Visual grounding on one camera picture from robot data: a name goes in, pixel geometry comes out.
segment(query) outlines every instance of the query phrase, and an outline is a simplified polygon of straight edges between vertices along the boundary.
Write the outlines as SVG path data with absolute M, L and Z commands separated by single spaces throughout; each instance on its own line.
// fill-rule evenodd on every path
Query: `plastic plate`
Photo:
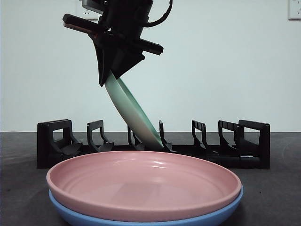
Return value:
M 49 170 L 54 197 L 76 212 L 116 221 L 201 216 L 230 204 L 241 189 L 230 170 L 185 155 L 119 151 L 88 154 Z
M 237 208 L 242 196 L 243 187 L 241 187 L 238 197 L 232 203 L 220 210 L 200 217 L 165 222 L 121 222 L 94 218 L 74 212 L 61 205 L 53 197 L 51 191 L 49 191 L 50 200 L 54 204 L 56 210 L 62 218 L 72 226 L 217 226 L 231 216 Z
M 105 87 L 119 114 L 137 137 L 153 151 L 162 149 L 160 136 L 122 79 L 116 79 L 111 73 Z

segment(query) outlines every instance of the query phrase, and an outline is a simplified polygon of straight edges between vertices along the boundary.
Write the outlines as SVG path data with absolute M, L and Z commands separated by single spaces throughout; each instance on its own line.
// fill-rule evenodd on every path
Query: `light green plate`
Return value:
M 119 114 L 135 135 L 148 148 L 154 151 L 162 149 L 160 136 L 121 78 L 116 79 L 111 72 L 104 85 Z

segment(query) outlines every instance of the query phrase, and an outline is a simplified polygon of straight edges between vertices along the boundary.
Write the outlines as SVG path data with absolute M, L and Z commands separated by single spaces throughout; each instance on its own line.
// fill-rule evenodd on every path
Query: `blue plate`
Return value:
M 67 221 L 72 226 L 217 226 L 225 221 L 237 208 L 241 197 L 243 196 L 243 187 L 241 187 L 238 197 L 228 206 L 202 215 L 200 217 L 175 220 L 175 221 L 165 221 L 165 222 L 121 222 L 113 220 L 105 220 L 100 218 L 94 218 L 87 215 L 83 215 L 74 212 L 63 205 L 61 205 L 51 194 L 49 190 L 49 197 L 51 202 L 54 204 L 55 208 L 62 216 L 62 218 Z

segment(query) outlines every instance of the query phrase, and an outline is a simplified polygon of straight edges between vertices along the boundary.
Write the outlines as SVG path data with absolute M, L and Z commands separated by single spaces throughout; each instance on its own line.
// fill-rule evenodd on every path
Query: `black cable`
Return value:
M 169 0 L 169 7 L 168 7 L 166 13 L 163 14 L 163 16 L 159 20 L 154 21 L 154 22 L 146 22 L 146 23 L 139 21 L 138 22 L 139 25 L 141 27 L 154 27 L 154 26 L 159 25 L 160 23 L 162 23 L 163 21 L 165 21 L 168 18 L 172 7 L 173 7 L 173 0 Z

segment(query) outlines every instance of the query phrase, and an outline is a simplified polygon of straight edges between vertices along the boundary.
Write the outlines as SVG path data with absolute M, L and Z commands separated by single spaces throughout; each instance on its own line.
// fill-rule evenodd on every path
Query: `pink plate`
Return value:
M 68 159 L 47 173 L 54 197 L 89 216 L 158 222 L 201 216 L 230 204 L 241 183 L 230 170 L 185 155 L 119 151 Z

